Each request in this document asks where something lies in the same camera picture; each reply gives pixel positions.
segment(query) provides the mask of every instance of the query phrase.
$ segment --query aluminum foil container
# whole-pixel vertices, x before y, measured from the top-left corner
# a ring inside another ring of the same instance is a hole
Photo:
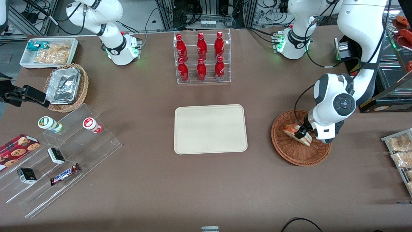
[[[82,73],[77,68],[54,70],[47,86],[46,99],[50,104],[73,104],[81,76]]]

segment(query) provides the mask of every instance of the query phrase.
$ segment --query round wicker basket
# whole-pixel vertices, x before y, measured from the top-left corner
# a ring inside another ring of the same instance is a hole
[[[296,110],[300,121],[303,121],[308,112]],[[322,162],[329,154],[331,144],[324,144],[315,138],[313,132],[309,132],[313,140],[310,147],[295,141],[282,129],[287,124],[299,124],[293,110],[288,110],[279,115],[272,125],[272,143],[279,154],[287,161],[298,166],[313,166]]]
[[[89,78],[87,77],[87,73],[84,69],[78,64],[66,64],[57,69],[68,69],[68,68],[77,68],[82,72],[82,76],[80,77],[79,89],[77,90],[76,101],[71,105],[52,105],[50,104],[49,109],[53,111],[58,111],[61,113],[67,113],[79,108],[84,100],[86,99],[87,95],[87,88],[89,87]],[[49,81],[52,74],[49,75],[47,78],[46,84],[44,85],[43,92],[46,92],[47,87],[49,86]]]

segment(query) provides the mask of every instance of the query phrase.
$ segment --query table surface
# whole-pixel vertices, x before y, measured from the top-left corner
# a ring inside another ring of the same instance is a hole
[[[329,157],[298,167],[274,149],[270,128],[299,94],[325,72],[304,56],[288,60],[247,30],[232,33],[232,83],[178,86],[173,33],[150,34],[140,60],[116,66],[97,37],[78,37],[75,62],[88,73],[86,103],[101,113],[123,144],[84,179],[37,216],[25,219],[18,205],[0,202],[1,231],[280,231],[293,217],[324,231],[406,231],[410,197],[380,138],[410,128],[409,113],[361,114],[345,121]],[[336,26],[318,27],[311,55],[334,61]],[[21,69],[17,86],[42,89],[50,70]],[[177,155],[174,111],[183,106],[240,104],[248,149],[242,153]],[[298,108],[315,105],[306,94]],[[20,133],[36,136],[44,115],[66,114],[36,104],[8,106],[0,120],[0,144]],[[295,222],[286,231],[315,231]]]

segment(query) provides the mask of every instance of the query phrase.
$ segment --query red bottle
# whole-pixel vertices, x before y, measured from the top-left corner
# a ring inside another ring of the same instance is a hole
[[[189,71],[187,70],[187,66],[185,62],[183,61],[183,58],[179,57],[178,63],[179,63],[178,70],[179,70],[180,79],[183,82],[188,82],[189,81]]]
[[[223,41],[223,33],[218,31],[216,33],[216,41],[215,41],[215,58],[217,59],[219,55],[223,56],[223,50],[225,43]]]
[[[197,59],[197,78],[200,82],[206,81],[206,65],[203,64],[203,58],[199,57]]]
[[[182,35],[177,34],[176,35],[176,40],[178,41],[176,44],[176,49],[178,50],[178,55],[179,57],[183,58],[183,62],[187,61],[187,49],[186,49],[186,44],[182,40]]]
[[[199,32],[199,34],[197,34],[197,38],[197,53],[199,54],[199,57],[203,58],[205,61],[207,59],[207,45],[203,33]]]
[[[225,64],[223,63],[223,56],[218,56],[218,62],[215,65],[215,78],[216,80],[223,80],[225,74]]]

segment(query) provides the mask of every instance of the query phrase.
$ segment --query clear acrylic display stand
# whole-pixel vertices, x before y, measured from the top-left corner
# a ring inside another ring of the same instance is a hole
[[[223,41],[224,45],[224,53],[223,53],[223,63],[225,64],[225,74],[224,78],[221,81],[215,79],[215,41],[216,41],[216,33],[218,31],[223,32]],[[173,49],[175,55],[175,66],[176,66],[176,77],[178,84],[205,84],[205,83],[225,83],[230,82],[232,80],[231,77],[231,39],[230,39],[230,30],[209,30],[209,31],[202,31],[204,34],[204,39],[207,44],[207,59],[204,62],[207,69],[207,78],[205,82],[200,82],[197,78],[197,59],[199,55],[197,54],[197,33],[193,31],[179,31],[174,33],[173,37]],[[176,35],[181,34],[182,39],[186,44],[187,48],[187,57],[188,60],[186,62],[187,69],[189,71],[189,81],[182,82],[179,76],[178,70],[178,53],[176,49]]]
[[[87,104],[81,105],[59,122],[63,125],[60,133],[44,131],[37,137],[41,146],[28,158],[20,160],[18,165],[2,173],[0,190],[8,204],[19,204],[26,218],[34,217],[47,207],[75,183],[87,175],[93,168],[105,160],[122,145],[116,137],[107,130],[98,118],[99,113]],[[83,128],[83,120],[92,117],[103,125],[103,131],[95,134]],[[52,162],[47,149],[59,148],[65,162],[58,165]],[[65,180],[51,186],[50,179],[79,164],[81,170],[70,175]],[[16,169],[32,168],[37,182],[23,184]]]

